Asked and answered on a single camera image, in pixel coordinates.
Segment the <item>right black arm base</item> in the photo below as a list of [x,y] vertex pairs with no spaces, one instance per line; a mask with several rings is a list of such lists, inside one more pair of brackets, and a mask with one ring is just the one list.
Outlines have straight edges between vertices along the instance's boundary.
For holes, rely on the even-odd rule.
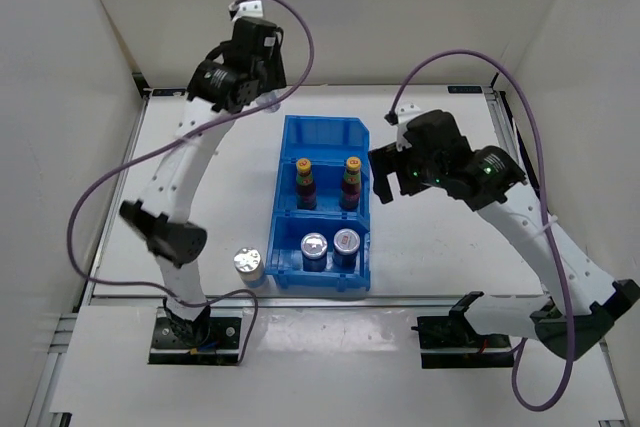
[[507,335],[479,335],[456,326],[448,316],[420,316],[418,334],[423,369],[512,368],[514,350]]

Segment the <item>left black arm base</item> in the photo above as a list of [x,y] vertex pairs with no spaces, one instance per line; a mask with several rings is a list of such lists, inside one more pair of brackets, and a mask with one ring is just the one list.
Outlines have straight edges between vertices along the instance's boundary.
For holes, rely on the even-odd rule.
[[241,353],[241,328],[246,325],[243,313],[214,311],[204,342],[193,347],[183,342],[171,329],[163,308],[158,308],[148,351],[149,365],[163,366],[235,366]]

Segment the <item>silver can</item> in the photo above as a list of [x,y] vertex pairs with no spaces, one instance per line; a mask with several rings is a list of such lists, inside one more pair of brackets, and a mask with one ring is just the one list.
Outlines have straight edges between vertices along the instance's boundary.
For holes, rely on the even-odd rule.
[[281,103],[278,101],[278,99],[279,97],[274,91],[263,94],[260,97],[260,105],[262,106],[262,110],[265,113],[277,112],[281,107]]
[[259,288],[266,281],[262,256],[256,248],[240,248],[233,258],[234,268],[249,288]]

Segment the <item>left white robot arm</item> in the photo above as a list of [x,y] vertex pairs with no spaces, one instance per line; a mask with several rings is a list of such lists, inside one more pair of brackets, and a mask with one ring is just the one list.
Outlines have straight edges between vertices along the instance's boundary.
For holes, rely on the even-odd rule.
[[188,347],[202,345],[210,333],[197,264],[207,233],[189,220],[193,199],[234,124],[232,115],[250,104],[266,105],[285,87],[281,34],[280,27],[263,19],[235,22],[231,39],[206,56],[188,84],[176,132],[180,145],[163,156],[138,198],[120,206],[121,218],[160,267],[171,292],[165,310],[176,322],[175,335]]

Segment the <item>sauce bottle yellow cap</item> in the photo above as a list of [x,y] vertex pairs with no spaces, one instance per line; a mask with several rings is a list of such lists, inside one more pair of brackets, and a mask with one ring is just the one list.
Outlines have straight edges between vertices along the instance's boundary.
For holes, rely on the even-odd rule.
[[308,158],[300,158],[296,162],[295,191],[298,209],[314,210],[316,208],[316,184],[312,173],[312,163]]
[[345,170],[341,181],[340,206],[351,211],[358,207],[361,195],[361,168],[359,157],[351,156],[345,162]]

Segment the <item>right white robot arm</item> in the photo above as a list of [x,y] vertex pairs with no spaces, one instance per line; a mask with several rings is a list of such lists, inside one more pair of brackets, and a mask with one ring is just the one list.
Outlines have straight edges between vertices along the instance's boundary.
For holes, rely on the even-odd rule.
[[472,149],[453,115],[442,110],[408,104],[385,119],[396,127],[396,139],[369,153],[380,201],[393,199],[390,174],[403,195],[444,190],[501,233],[546,289],[531,298],[471,292],[447,316],[420,322],[430,347],[478,347],[489,336],[508,335],[577,360],[638,302],[638,284],[614,279],[577,246],[506,151],[493,145]]

